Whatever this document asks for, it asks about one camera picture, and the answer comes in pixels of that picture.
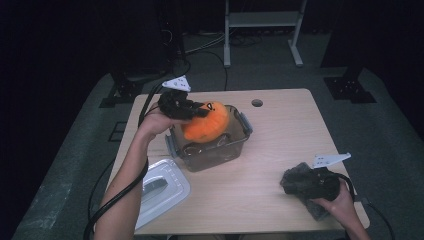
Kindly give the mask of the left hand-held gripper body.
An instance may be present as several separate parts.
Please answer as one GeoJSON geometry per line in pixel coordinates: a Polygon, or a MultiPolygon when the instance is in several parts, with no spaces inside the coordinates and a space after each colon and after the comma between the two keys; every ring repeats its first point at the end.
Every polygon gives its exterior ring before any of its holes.
{"type": "Polygon", "coordinates": [[[189,120],[201,115],[199,108],[202,104],[188,99],[191,86],[185,75],[164,81],[161,86],[167,88],[167,91],[161,94],[158,106],[166,116],[171,119],[189,120]]]}

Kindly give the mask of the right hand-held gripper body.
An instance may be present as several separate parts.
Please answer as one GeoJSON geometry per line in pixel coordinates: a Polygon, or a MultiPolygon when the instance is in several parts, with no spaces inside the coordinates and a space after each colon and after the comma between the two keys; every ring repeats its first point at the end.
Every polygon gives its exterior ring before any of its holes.
{"type": "Polygon", "coordinates": [[[312,169],[308,171],[310,175],[310,186],[305,192],[307,199],[324,198],[328,201],[335,200],[340,193],[340,180],[349,179],[341,174],[328,169],[336,163],[340,163],[351,157],[350,153],[336,155],[316,155],[312,164],[312,169]]]}

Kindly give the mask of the orange plush toy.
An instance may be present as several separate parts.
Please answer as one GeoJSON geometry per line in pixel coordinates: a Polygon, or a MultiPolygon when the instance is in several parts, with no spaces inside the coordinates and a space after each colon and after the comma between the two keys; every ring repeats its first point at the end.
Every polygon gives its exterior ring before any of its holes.
{"type": "Polygon", "coordinates": [[[215,140],[229,124],[229,111],[223,103],[205,102],[201,109],[208,111],[205,117],[196,116],[190,123],[181,126],[183,136],[188,141],[207,143],[215,140]]]}

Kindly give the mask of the grey fluffy cloth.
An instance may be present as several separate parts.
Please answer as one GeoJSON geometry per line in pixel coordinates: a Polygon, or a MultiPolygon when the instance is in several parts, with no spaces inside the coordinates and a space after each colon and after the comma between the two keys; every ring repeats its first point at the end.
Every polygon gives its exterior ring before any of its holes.
{"type": "Polygon", "coordinates": [[[322,221],[329,213],[324,207],[314,203],[313,199],[326,196],[324,182],[329,175],[327,168],[312,169],[307,163],[301,162],[283,173],[280,185],[286,194],[294,195],[300,200],[315,221],[322,221]]]}

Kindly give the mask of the grey translucent storage box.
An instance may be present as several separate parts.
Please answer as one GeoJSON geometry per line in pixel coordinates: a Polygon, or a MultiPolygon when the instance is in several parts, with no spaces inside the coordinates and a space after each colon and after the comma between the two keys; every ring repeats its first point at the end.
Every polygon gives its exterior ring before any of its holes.
{"type": "Polygon", "coordinates": [[[181,159],[191,172],[202,171],[238,158],[253,128],[247,117],[236,107],[227,105],[226,108],[229,112],[229,125],[213,141],[195,143],[186,140],[181,126],[173,127],[170,134],[165,136],[171,157],[181,159]]]}

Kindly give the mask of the white box lid grey handle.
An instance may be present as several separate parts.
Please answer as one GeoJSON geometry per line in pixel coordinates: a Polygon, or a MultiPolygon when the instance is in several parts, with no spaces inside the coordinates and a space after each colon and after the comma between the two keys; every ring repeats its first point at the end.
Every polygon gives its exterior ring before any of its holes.
{"type": "Polygon", "coordinates": [[[135,229],[139,230],[189,196],[191,186],[172,159],[149,166],[143,179],[141,206],[135,229]]]}

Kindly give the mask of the person's left hand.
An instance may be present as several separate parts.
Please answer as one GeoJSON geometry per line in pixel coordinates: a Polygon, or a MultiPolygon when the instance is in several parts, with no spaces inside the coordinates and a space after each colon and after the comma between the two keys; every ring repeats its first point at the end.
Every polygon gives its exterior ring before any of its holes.
{"type": "Polygon", "coordinates": [[[136,136],[151,141],[171,126],[181,123],[181,120],[171,119],[163,114],[158,104],[154,103],[145,114],[144,120],[137,129],[136,136]]]}

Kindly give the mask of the person's right hand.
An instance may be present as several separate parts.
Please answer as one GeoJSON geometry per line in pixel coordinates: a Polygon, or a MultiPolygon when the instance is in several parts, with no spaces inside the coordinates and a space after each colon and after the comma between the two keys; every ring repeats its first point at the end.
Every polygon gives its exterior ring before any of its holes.
{"type": "Polygon", "coordinates": [[[343,227],[356,217],[353,200],[349,191],[342,188],[337,198],[333,201],[324,198],[313,199],[313,202],[327,210],[343,227]]]}

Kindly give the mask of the black stand base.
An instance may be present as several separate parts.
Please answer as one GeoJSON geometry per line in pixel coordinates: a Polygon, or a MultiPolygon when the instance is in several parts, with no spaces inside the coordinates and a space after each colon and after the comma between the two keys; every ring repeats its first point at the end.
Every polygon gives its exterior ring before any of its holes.
{"type": "Polygon", "coordinates": [[[350,100],[354,104],[375,103],[373,95],[359,82],[361,65],[348,66],[342,76],[325,77],[324,82],[335,100],[350,100]]]}
{"type": "Polygon", "coordinates": [[[108,95],[102,99],[100,108],[113,108],[117,104],[133,103],[142,89],[143,83],[140,80],[130,80],[124,72],[111,72],[110,76],[113,85],[108,95]]]}

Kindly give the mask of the dark equipment stand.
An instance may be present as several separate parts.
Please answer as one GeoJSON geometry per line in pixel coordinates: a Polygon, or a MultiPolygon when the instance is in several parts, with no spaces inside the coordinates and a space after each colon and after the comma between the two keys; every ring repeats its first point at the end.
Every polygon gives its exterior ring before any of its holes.
{"type": "Polygon", "coordinates": [[[163,44],[170,59],[186,61],[181,0],[157,0],[157,16],[163,44]]]}

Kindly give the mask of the white metal stand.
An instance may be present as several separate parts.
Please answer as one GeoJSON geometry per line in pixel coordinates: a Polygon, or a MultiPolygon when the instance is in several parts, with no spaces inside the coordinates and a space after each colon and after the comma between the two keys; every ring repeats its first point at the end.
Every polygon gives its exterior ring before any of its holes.
{"type": "Polygon", "coordinates": [[[229,10],[229,0],[225,1],[224,20],[224,46],[223,65],[231,66],[230,30],[234,28],[264,28],[264,27],[293,27],[294,33],[288,40],[294,63],[297,67],[303,66],[303,60],[297,48],[297,42],[303,23],[305,9],[308,0],[301,0],[297,11],[279,12],[231,12],[229,10]]]}

